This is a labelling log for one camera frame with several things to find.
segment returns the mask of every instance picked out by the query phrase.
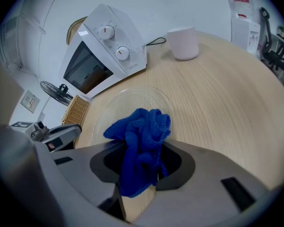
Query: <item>round table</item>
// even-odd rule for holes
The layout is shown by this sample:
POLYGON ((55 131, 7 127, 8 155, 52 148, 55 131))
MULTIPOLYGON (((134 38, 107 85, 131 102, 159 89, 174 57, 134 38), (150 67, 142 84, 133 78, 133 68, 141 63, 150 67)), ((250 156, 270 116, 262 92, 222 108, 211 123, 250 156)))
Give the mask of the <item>round table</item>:
MULTIPOLYGON (((228 156, 269 189, 280 185, 284 182, 283 85, 262 62, 232 43, 200 32, 198 40, 200 53, 190 61, 176 60, 168 43, 148 46, 146 70, 92 99, 77 147, 90 145, 102 108, 118 92, 152 86, 170 102, 172 139, 228 156)), ((123 198, 128 221, 147 207, 154 189, 123 198)))

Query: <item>blue cloth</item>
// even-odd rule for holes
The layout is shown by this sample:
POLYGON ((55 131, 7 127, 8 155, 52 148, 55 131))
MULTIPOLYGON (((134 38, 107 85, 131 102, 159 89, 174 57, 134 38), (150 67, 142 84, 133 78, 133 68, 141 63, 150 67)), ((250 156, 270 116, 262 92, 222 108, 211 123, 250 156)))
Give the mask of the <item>blue cloth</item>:
POLYGON ((133 198, 151 184, 156 185, 159 172, 168 175, 160 156, 161 145, 170 134, 169 127, 168 114, 159 109, 138 108, 104 132, 104 137, 125 140, 127 144, 120 174, 122 196, 133 198))

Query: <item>black cable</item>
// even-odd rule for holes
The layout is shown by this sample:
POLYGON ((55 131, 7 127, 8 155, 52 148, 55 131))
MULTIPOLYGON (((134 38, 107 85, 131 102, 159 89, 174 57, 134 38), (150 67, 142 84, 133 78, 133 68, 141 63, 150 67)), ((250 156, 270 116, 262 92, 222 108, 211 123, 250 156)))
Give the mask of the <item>black cable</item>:
POLYGON ((146 46, 149 46, 149 45, 155 45, 155 44, 164 44, 165 42, 166 42, 166 39, 165 39, 165 38, 163 38, 163 37, 159 37, 159 38, 157 38, 157 39, 153 40, 152 42, 149 42, 148 44, 146 44, 146 46), (157 41, 157 40, 159 40, 159 39, 163 39, 164 41, 159 42, 159 43, 154 43, 155 41, 157 41))

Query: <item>black chair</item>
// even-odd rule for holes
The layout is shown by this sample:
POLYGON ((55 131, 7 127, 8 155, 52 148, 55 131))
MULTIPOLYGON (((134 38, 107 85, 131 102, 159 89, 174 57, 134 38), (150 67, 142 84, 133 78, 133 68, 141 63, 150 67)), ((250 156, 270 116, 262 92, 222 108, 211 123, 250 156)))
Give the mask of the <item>black chair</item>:
POLYGON ((261 11, 262 18, 265 21, 266 31, 267 31, 266 41, 262 49, 263 57, 266 60, 268 60, 268 64, 271 65, 270 67, 271 70, 273 70, 275 66, 275 70, 279 70, 280 68, 281 70, 284 71, 284 58, 283 58, 284 47, 280 45, 277 52, 274 52, 271 50, 272 36, 271 36, 270 25, 269 25, 270 16, 265 8, 261 8, 260 11, 261 11))

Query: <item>white microwave oven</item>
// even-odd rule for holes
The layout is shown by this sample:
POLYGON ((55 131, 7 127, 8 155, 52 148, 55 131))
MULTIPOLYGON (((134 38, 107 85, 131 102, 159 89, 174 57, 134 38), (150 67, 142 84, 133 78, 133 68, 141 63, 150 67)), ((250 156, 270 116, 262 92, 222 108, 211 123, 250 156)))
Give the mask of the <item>white microwave oven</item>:
POLYGON ((101 4, 69 44, 59 78, 87 99, 146 68, 143 39, 123 12, 101 4))

